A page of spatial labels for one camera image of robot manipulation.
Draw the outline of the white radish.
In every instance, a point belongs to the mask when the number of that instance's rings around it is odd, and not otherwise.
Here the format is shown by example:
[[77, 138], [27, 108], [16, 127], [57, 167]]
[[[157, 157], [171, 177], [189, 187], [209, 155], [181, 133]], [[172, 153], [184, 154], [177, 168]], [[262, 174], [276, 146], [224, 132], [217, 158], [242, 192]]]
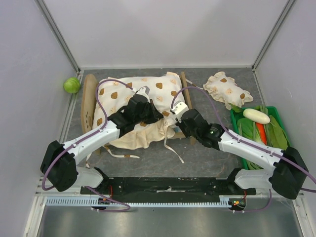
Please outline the white radish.
[[270, 123], [270, 118], [268, 115], [255, 109], [251, 109], [251, 108], [245, 109], [243, 111], [243, 116], [256, 123], [260, 123], [260, 124]]

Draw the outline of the green cabbage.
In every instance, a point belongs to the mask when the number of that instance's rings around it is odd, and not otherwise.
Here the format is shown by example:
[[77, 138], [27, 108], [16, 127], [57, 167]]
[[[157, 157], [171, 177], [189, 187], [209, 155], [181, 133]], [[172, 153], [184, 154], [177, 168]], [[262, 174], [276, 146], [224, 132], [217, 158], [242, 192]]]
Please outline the green cabbage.
[[76, 77], [68, 78], [64, 82], [63, 88], [68, 93], [77, 93], [80, 89], [80, 81]]

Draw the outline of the orange carrot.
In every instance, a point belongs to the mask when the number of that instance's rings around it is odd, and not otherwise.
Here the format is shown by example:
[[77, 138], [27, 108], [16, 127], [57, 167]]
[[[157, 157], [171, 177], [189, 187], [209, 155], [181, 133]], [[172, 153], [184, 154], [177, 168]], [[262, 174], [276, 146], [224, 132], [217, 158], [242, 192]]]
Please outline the orange carrot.
[[266, 145], [267, 144], [267, 139], [266, 139], [264, 126], [262, 124], [260, 124], [260, 123], [257, 123], [257, 122], [255, 124], [256, 124], [256, 127], [258, 129], [261, 141]]

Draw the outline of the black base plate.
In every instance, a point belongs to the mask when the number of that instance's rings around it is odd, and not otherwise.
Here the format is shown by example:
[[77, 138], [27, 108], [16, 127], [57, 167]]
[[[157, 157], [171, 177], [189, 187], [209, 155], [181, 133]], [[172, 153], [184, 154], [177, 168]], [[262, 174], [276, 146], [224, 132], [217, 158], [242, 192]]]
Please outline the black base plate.
[[114, 177], [105, 179], [95, 191], [117, 201], [141, 200], [211, 200], [220, 196], [255, 195], [256, 190], [243, 190], [229, 179], [210, 177]]

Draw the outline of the green beans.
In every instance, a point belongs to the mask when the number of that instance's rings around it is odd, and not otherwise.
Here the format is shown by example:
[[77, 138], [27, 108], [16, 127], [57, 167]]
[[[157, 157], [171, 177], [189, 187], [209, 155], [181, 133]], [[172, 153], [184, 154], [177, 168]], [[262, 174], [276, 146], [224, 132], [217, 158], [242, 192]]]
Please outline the green beans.
[[253, 163], [251, 161], [247, 160], [246, 163], [247, 163], [247, 167], [248, 167], [249, 170], [260, 170], [260, 169], [263, 169], [261, 166], [255, 164], [255, 163]]

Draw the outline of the green plastic basket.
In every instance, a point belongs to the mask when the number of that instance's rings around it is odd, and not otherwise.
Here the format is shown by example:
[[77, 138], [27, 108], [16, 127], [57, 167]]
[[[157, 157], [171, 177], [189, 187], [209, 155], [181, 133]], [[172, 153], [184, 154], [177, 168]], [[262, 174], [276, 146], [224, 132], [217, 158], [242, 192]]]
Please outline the green plastic basket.
[[[273, 106], [255, 106], [253, 109], [261, 111], [270, 117], [270, 123], [264, 126], [267, 145], [274, 148], [280, 148], [285, 150], [290, 146], [290, 141], [284, 130], [283, 123], [279, 116], [277, 109]], [[253, 121], [243, 116], [245, 108], [239, 108], [233, 106], [231, 109], [231, 119], [233, 124], [233, 130], [237, 134], [243, 137], [254, 140], [258, 143], [263, 143], [260, 139], [258, 129], [256, 127], [256, 133], [253, 133]]]

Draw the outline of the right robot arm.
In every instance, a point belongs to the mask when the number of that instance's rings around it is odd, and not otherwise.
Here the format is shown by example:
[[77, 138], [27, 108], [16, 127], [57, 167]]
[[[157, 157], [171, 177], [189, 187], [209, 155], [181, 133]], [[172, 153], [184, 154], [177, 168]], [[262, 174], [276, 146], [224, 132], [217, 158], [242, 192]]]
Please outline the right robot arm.
[[272, 189], [287, 199], [296, 199], [308, 169], [293, 147], [286, 150], [258, 144], [216, 123], [208, 123], [196, 109], [176, 106], [172, 110], [177, 125], [187, 137], [194, 137], [207, 148], [231, 153], [259, 165], [259, 170], [237, 169], [226, 182], [227, 191]]

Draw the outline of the bear print small pillow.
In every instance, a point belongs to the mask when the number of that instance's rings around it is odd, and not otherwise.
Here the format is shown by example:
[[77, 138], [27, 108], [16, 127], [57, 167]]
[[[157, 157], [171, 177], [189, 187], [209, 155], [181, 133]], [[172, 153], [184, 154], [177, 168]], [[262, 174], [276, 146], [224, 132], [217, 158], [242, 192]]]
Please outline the bear print small pillow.
[[235, 79], [226, 76], [225, 72], [218, 72], [210, 76], [203, 85], [203, 89], [215, 101], [224, 103], [228, 110], [232, 108], [232, 105], [241, 108], [245, 103], [253, 101], [250, 92], [240, 88], [236, 84]]

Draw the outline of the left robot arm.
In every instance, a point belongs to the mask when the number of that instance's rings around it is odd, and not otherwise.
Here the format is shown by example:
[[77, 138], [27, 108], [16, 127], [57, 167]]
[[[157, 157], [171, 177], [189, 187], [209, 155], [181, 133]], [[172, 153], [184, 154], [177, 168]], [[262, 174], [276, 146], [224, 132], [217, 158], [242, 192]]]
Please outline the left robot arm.
[[50, 181], [59, 192], [75, 185], [90, 186], [97, 194], [104, 194], [108, 190], [104, 173], [96, 168], [79, 167], [78, 164], [95, 150], [133, 131], [135, 125], [152, 124], [162, 118], [152, 100], [135, 94], [126, 106], [95, 129], [63, 144], [51, 142], [40, 167], [44, 174], [42, 182]]

